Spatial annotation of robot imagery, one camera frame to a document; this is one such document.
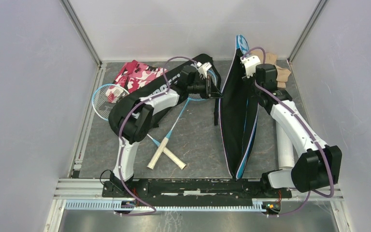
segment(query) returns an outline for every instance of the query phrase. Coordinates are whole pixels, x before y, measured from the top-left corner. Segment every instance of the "racket handle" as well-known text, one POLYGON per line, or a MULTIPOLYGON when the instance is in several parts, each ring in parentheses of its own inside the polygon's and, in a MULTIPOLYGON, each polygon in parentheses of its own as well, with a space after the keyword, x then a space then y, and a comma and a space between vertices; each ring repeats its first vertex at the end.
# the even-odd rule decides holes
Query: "racket handle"
POLYGON ((186 164, 181 161, 175 154, 173 154, 168 148, 164 148, 164 154, 166 154, 177 166, 182 170, 185 168, 186 164))
POLYGON ((147 165, 149 169, 154 169, 154 166, 156 165, 158 158, 160 158, 160 155, 163 152, 168 142, 169 142, 169 139, 166 137, 161 141, 160 146, 158 146, 157 151, 154 153, 153 157, 151 158, 150 162, 147 165))

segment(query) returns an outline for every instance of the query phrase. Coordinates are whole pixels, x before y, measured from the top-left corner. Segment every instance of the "badminton racket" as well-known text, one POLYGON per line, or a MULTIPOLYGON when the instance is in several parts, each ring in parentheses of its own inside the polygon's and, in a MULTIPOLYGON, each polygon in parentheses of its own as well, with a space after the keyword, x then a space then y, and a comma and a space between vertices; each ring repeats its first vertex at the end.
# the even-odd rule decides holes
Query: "badminton racket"
MULTIPOLYGON (((215 77, 214 72, 211 71, 211 70, 209 70, 208 72, 211 75, 211 79, 212 79, 213 83, 215 85, 217 85, 217 78, 215 77)), ((187 107, 188 103, 190 101, 199 102, 199 101, 204 101, 204 100, 206 100, 206 99, 202 99, 199 94, 189 94, 188 95, 187 101, 185 102, 183 109, 181 110, 180 114, 178 115, 177 119, 175 120, 175 122, 174 122, 173 126, 171 127, 170 131, 167 133, 166 137, 164 137, 164 139, 161 141, 160 146, 158 146, 157 151, 154 153, 153 157, 151 158, 150 162, 148 163, 148 165, 147 165, 148 168, 153 169, 154 166, 156 165, 158 158, 160 158, 161 152, 165 149, 167 143, 169 142, 172 131, 173 131, 175 125, 177 124, 178 119, 180 119, 180 117, 183 114, 183 112, 184 112, 185 108, 187 107)))
MULTIPOLYGON (((128 94, 128 91, 120 85, 102 85, 94 92, 92 96, 93 109, 100 118, 109 121, 109 114, 114 105, 128 94)), ((156 146, 160 146, 160 143, 157 140, 155 140, 149 134, 147 134, 147 136, 151 138, 156 146)), ((186 166, 186 164, 182 162, 177 156, 175 156, 170 150, 168 150, 168 148, 165 148, 163 152, 181 169, 186 166)))

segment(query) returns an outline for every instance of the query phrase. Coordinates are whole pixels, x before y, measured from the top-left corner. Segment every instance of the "white wall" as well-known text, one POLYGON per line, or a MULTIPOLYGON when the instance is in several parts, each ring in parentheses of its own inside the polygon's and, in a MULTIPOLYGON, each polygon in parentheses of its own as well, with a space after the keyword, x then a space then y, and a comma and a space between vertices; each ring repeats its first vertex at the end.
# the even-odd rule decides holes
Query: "white wall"
POLYGON ((318 0, 71 0, 102 60, 232 58, 235 35, 289 56, 318 0))
POLYGON ((329 1, 293 68, 312 126, 343 152, 353 225, 371 231, 371 2, 329 1))
POLYGON ((95 71, 58 0, 0 0, 0 232, 43 230, 95 71))

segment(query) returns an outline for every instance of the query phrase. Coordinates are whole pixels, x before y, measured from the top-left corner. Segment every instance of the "black mounting base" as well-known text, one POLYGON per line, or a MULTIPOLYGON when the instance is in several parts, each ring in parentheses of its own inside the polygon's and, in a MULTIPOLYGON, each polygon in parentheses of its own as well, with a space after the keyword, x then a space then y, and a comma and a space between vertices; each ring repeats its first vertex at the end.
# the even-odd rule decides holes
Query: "black mounting base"
MULTIPOLYGON (((132 192, 153 206, 252 206, 253 198, 292 198, 291 191, 264 190, 249 179, 134 179, 126 183, 132 192)), ((111 181, 105 181, 102 197, 132 197, 111 181)))

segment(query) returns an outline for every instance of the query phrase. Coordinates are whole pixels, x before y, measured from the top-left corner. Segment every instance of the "white cylinder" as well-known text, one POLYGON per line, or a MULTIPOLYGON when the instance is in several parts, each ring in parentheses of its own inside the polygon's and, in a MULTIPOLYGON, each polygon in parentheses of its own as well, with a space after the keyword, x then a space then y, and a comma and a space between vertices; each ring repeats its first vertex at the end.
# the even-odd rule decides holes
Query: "white cylinder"
POLYGON ((280 169, 293 168, 295 166, 295 161, 292 142, 284 129, 282 129, 281 125, 278 122, 275 122, 275 125, 276 141, 278 146, 278 166, 280 169))

